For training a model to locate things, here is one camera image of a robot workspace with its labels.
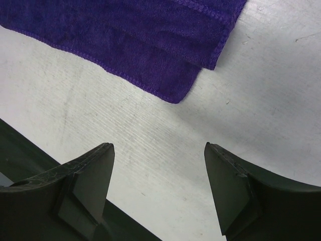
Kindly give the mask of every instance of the stitched hem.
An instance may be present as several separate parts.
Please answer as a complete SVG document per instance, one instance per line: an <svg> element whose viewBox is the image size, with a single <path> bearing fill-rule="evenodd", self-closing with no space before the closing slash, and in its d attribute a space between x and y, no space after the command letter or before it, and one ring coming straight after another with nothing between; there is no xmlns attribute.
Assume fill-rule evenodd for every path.
<svg viewBox="0 0 321 241"><path fill-rule="evenodd" d="M197 10L200 13L203 13L211 18L214 18L215 20L220 21L223 25L229 25L231 23L232 17L224 12L211 9L210 7L200 4L193 0L172 0L178 4L187 6L191 9Z"/></svg>
<svg viewBox="0 0 321 241"><path fill-rule="evenodd" d="M186 96L186 94L185 94L183 96L183 98L180 98L178 100L177 99L173 99L171 97L168 97L168 96L165 96L165 95L159 93L157 90L154 90L153 88L150 88L149 86L146 86L146 85L142 84L141 82L137 81L136 79L130 77L129 75L127 75L127 74L125 74L123 72L120 72L120 71L117 71L117 70L115 70L113 68L108 67L107 65L105 65L104 63L99 61L98 59L96 59L96 58L94 58L94 57L92 57L92 56L90 56L88 54L81 53L79 51L73 50L73 49L65 47L65 46L60 46L60 45L57 45L57 44L53 44L50 41L48 41L47 39L39 37L38 35L30 33L30 32L25 31L25 30L20 30L20 29L17 29L17 28L7 28L7 29L10 29L10 30L16 31L18 33L24 34L26 36L32 37L34 39L37 39L37 40L39 40L39 41L41 41L41 42L43 42L43 43L55 48L55 49L63 50L63 51L75 54L75 55L77 55L77 56L79 56L79 57L81 57L83 59L89 60L90 62L93 62L93 63L99 65L100 67L102 67L105 71L107 71L107 72L109 72L111 74L117 75L117 76L127 80L131 84L139 87L140 89L142 89L142 90L144 90L144 91L146 91L148 93L151 93L151 94L155 95L156 97L161 98L162 100L165 100L165 101L167 101L169 103L178 104Z"/></svg>
<svg viewBox="0 0 321 241"><path fill-rule="evenodd" d="M222 33L222 37L218 43L218 45L216 46L216 48L213 50L212 54L211 54L211 58L210 58L210 62L209 62L209 69L210 70L214 70L217 60L226 44L226 41L228 39L228 37L230 36L231 31L233 30L236 21L238 19L238 17L240 16L245 4L246 4L247 0L243 0L242 3L240 3L239 6L237 6L235 14L233 15L233 18L231 19L230 23L225 27L225 29L223 30Z"/></svg>

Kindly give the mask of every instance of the white floor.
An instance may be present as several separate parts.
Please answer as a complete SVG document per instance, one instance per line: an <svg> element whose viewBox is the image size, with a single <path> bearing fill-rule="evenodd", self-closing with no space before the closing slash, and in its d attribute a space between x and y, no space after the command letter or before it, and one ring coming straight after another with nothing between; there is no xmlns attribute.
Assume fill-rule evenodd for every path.
<svg viewBox="0 0 321 241"><path fill-rule="evenodd" d="M207 141L321 186L321 2L249 0L215 71L168 104L0 27L0 118L60 163L115 144L108 199L164 241L221 237Z"/></svg>

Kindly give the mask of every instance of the purple towel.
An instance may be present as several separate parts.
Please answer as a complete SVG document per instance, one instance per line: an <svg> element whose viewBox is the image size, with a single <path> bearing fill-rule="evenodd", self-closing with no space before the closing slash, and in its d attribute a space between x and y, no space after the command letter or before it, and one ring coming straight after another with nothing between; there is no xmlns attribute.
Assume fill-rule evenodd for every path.
<svg viewBox="0 0 321 241"><path fill-rule="evenodd" d="M1 0L0 25L179 103L214 69L246 0Z"/></svg>

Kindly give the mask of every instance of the microfiber cloth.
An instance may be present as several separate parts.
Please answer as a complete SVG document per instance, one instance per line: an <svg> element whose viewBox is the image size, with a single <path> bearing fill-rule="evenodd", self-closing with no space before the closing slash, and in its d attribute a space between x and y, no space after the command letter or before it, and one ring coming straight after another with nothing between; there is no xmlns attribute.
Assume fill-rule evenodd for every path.
<svg viewBox="0 0 321 241"><path fill-rule="evenodd" d="M179 103L214 69L246 0L0 0L0 25Z"/></svg>

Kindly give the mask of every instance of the scratch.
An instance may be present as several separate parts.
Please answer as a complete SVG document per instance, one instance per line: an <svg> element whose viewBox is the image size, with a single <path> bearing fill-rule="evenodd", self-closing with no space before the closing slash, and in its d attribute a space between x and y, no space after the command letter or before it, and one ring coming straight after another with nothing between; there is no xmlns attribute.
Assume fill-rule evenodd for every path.
<svg viewBox="0 0 321 241"><path fill-rule="evenodd" d="M259 9L259 11L263 11L264 9L268 9L269 7L271 7L271 6L275 5L275 4L277 4L277 3L278 3L278 2L280 2L280 1L282 1L282 0L276 1L275 3L270 4L269 6L266 6L266 7L262 8L262 9Z"/></svg>
<svg viewBox="0 0 321 241"><path fill-rule="evenodd" d="M300 39L306 39L306 38L309 38L309 37L315 37L315 36L318 35L318 34L321 34L321 31L320 31L320 32L317 32L317 33L315 33L315 34L310 34L310 35L308 35L308 36L304 36L304 37L298 38L298 39L295 40L295 42L299 41Z"/></svg>
<svg viewBox="0 0 321 241"><path fill-rule="evenodd" d="M65 129L66 129L66 124L67 124L67 119L68 119L68 114L69 114L69 102L71 101L72 97L73 97L73 92L74 92L74 87L75 87L75 83L73 83L73 85L71 86L69 92L68 92L68 96L67 99L64 103L64 126L63 126L63 130L62 130L62 135L61 135L61 141L63 139L63 134L65 133Z"/></svg>

